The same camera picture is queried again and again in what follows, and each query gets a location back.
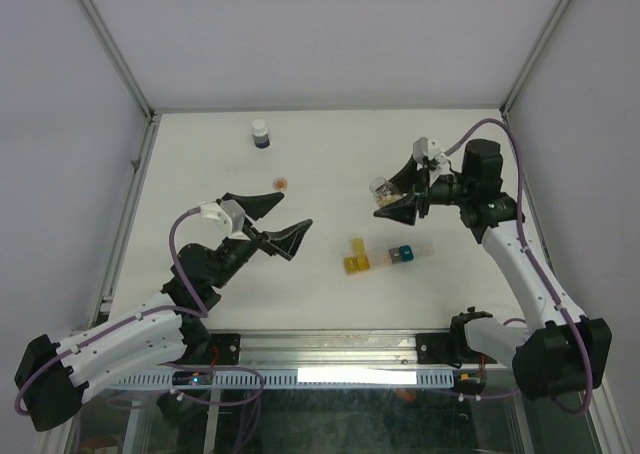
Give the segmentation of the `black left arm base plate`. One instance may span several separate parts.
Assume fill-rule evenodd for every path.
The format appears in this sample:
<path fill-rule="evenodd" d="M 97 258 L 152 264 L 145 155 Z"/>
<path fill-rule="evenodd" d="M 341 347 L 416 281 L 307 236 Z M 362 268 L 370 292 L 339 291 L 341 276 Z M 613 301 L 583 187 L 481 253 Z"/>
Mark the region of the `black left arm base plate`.
<path fill-rule="evenodd" d="M 209 366 L 236 366 L 240 352 L 239 333 L 211 333 L 200 355 L 200 362 Z"/>

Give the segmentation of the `clear glass pill bottle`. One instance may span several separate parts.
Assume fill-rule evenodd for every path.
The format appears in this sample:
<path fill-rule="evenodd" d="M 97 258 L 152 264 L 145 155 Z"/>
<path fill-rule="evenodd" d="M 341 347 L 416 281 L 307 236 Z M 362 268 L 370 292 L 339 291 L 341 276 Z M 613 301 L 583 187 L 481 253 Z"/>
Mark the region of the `clear glass pill bottle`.
<path fill-rule="evenodd" d="M 377 177 L 372 180 L 369 184 L 369 191 L 379 208 L 394 204 L 404 197 L 404 194 L 384 177 Z"/>

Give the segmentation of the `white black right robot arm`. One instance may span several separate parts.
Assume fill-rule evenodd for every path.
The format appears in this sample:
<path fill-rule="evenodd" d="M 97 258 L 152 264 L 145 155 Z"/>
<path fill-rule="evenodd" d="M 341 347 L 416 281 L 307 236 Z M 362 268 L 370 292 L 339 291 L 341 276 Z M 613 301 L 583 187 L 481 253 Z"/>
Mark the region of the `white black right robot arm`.
<path fill-rule="evenodd" d="M 498 266 L 523 314 L 516 329 L 486 311 L 470 308 L 454 316 L 434 357 L 453 367 L 485 355 L 509 368 L 529 400 L 556 398 L 600 387 L 612 341 L 602 318 L 591 319 L 571 299 L 549 267 L 536 257 L 518 200 L 503 191 L 499 143 L 468 142 L 462 168 L 454 171 L 440 145 L 425 137 L 413 145 L 390 184 L 401 198 L 374 215 L 406 225 L 431 206 L 455 206 L 460 219 Z"/>

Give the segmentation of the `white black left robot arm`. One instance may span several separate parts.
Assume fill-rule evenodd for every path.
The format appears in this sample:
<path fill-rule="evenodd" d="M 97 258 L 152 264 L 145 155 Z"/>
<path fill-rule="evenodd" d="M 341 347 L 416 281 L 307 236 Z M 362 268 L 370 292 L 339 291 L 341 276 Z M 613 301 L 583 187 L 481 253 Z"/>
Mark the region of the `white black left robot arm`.
<path fill-rule="evenodd" d="M 292 260 L 313 224 L 305 219 L 280 231 L 258 230 L 256 221 L 283 198 L 281 192 L 226 193 L 180 214 L 168 234 L 172 277 L 158 292 L 89 330 L 59 340 L 43 334 L 29 342 L 14 376 L 16 414 L 29 418 L 36 431 L 49 431 L 132 374 L 156 365 L 185 368 L 204 359 L 210 347 L 204 321 L 220 302 L 220 289 L 258 252 Z M 216 248 L 177 247 L 177 231 L 192 217 L 223 231 Z"/>

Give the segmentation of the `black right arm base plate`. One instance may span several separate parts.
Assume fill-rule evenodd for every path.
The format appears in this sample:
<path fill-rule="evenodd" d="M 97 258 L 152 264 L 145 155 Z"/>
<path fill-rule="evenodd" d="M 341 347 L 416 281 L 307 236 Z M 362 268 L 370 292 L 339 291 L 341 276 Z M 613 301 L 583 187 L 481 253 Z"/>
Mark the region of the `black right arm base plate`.
<path fill-rule="evenodd" d="M 419 365 L 444 364 L 455 368 L 462 366 L 463 360 L 449 342 L 448 331 L 417 333 L 414 338 Z"/>

